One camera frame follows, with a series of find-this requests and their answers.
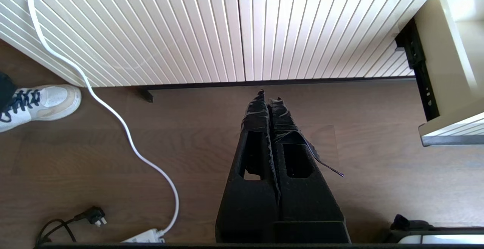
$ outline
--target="white sneaker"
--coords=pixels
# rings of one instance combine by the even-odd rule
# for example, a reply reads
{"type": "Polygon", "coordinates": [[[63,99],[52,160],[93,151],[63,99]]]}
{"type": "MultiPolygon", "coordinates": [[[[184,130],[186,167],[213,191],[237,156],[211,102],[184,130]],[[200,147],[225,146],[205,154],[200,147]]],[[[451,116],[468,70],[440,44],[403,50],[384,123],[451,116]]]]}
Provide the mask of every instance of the white sneaker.
{"type": "Polygon", "coordinates": [[[0,112],[0,133],[30,121],[55,121],[74,113],[81,92],[72,85],[43,85],[20,88],[12,102],[0,112]]]}

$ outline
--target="open drawer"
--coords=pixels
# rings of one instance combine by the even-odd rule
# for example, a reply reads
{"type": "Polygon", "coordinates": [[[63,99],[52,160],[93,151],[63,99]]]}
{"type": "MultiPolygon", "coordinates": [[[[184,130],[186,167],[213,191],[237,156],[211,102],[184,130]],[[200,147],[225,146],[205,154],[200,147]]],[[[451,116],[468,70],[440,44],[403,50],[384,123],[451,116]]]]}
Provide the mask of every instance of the open drawer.
{"type": "Polygon", "coordinates": [[[424,146],[484,144],[484,0],[428,0],[415,25],[425,57],[406,53],[421,64],[424,146]]]}

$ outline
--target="wooden floor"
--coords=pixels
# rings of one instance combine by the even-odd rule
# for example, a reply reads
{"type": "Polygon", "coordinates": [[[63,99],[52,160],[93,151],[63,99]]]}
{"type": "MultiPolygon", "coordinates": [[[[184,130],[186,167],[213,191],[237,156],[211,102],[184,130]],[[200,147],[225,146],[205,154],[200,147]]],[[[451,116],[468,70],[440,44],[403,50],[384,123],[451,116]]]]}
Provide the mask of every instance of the wooden floor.
{"type": "MultiPolygon", "coordinates": [[[[5,43],[0,71],[22,87],[63,80],[5,43]]],[[[214,242],[214,222],[248,102],[261,87],[96,92],[126,120],[140,152],[180,192],[168,242],[214,242]]],[[[375,242],[397,213],[441,226],[484,225],[484,148],[420,143],[425,122],[416,83],[373,81],[266,86],[282,97],[321,158],[353,242],[375,242]]],[[[108,224],[72,225],[79,242],[119,242],[164,228],[174,201],[166,181],[131,151],[116,119],[86,90],[73,115],[0,134],[0,247],[30,248],[52,218],[91,205],[108,224]]],[[[64,231],[55,241],[68,241],[64,231]]]]}

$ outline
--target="black cable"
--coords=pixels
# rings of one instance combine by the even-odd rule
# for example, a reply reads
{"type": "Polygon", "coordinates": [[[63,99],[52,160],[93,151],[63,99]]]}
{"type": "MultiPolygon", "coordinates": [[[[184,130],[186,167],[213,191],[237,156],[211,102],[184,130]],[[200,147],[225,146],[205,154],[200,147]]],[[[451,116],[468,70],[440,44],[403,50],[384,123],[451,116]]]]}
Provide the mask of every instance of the black cable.
{"type": "MultiPolygon", "coordinates": [[[[60,225],[58,225],[58,226],[54,227],[52,230],[50,230],[49,232],[47,232],[47,234],[45,234],[45,235],[43,236],[43,238],[42,238],[42,239],[46,239],[46,238],[47,238],[47,237],[49,237],[49,236],[50,236],[50,235],[51,235],[53,232],[56,232],[56,230],[58,230],[58,229],[62,228],[63,226],[64,226],[64,227],[66,227],[67,232],[71,231],[71,229],[70,229],[70,228],[69,228],[67,225],[68,225],[69,223],[72,223],[72,222],[75,222],[75,221],[76,221],[76,220],[72,218],[72,219],[70,219],[70,220],[66,221],[66,222],[65,222],[65,225],[64,225],[64,224],[60,224],[60,225]]],[[[72,240],[73,242],[76,242],[76,238],[74,238],[74,235],[71,235],[71,233],[69,234],[69,235],[71,236],[71,240],[72,240]]]]}
{"type": "Polygon", "coordinates": [[[101,225],[104,225],[104,224],[107,223],[106,220],[104,219],[104,211],[100,207],[97,207],[97,206],[92,206],[92,207],[86,209],[85,211],[83,211],[82,213],[79,213],[79,214],[75,215],[74,218],[72,218],[72,219],[70,219],[68,221],[63,221],[61,219],[53,219],[53,220],[50,220],[40,230],[40,232],[39,232],[39,234],[37,236],[37,239],[35,241],[35,248],[37,248],[38,246],[40,246],[41,244],[43,244],[45,242],[51,242],[51,240],[49,239],[49,236],[53,232],[55,232],[56,230],[59,230],[62,227],[64,227],[67,230],[67,233],[71,237],[71,240],[73,242],[76,242],[76,238],[74,237],[74,234],[72,233],[71,229],[67,225],[69,223],[73,223],[75,221],[80,221],[82,219],[86,219],[86,220],[89,221],[90,224],[95,224],[98,227],[100,227],[101,225]],[[45,231],[45,229],[51,223],[55,223],[55,222],[60,223],[60,225],[54,227],[47,234],[43,235],[43,232],[45,231]]]}
{"type": "Polygon", "coordinates": [[[39,246],[40,244],[42,244],[42,243],[44,242],[44,240],[45,240],[45,239],[46,239],[46,238],[47,238],[47,237],[48,237],[50,234],[52,234],[52,233],[53,233],[55,230],[57,230],[57,229],[59,229],[59,228],[61,228],[61,227],[64,227],[64,228],[67,230],[67,232],[68,232],[69,236],[71,237],[71,240],[72,240],[73,242],[76,242],[76,238],[74,237],[74,234],[72,233],[72,231],[71,231],[71,229],[69,228],[69,226],[67,226],[67,223],[66,223],[65,221],[61,220],[61,219],[53,219],[53,220],[48,221],[48,222],[47,222],[47,223],[46,223],[46,224],[43,226],[43,228],[40,230],[39,235],[37,236],[37,240],[36,240],[36,242],[35,242],[35,246],[37,247],[37,246],[39,246]],[[60,223],[60,225],[58,225],[57,227],[55,227],[53,230],[50,230],[50,232],[49,232],[49,233],[47,233],[47,235],[45,235],[44,237],[42,237],[42,234],[43,234],[43,232],[45,231],[45,229],[47,228],[47,226],[49,226],[51,223],[55,223],[55,222],[59,222],[59,223],[60,223]]]}

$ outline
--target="white cabinet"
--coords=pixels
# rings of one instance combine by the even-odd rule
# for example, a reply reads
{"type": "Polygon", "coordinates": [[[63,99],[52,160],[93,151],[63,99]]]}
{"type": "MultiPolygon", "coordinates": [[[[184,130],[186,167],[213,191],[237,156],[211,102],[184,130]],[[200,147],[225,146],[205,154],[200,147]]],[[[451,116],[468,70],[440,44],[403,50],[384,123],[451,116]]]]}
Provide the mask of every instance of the white cabinet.
{"type": "Polygon", "coordinates": [[[426,0],[239,0],[247,80],[413,75],[395,36],[426,0]]]}
{"type": "MultiPolygon", "coordinates": [[[[94,86],[243,81],[237,0],[35,0],[49,44],[94,86]]],[[[38,42],[26,0],[0,0],[1,37],[71,83],[38,42]]]]}
{"type": "MultiPolygon", "coordinates": [[[[395,36],[426,0],[35,0],[53,49],[97,87],[413,75],[395,36]]],[[[0,37],[70,83],[26,0],[0,37]]]]}

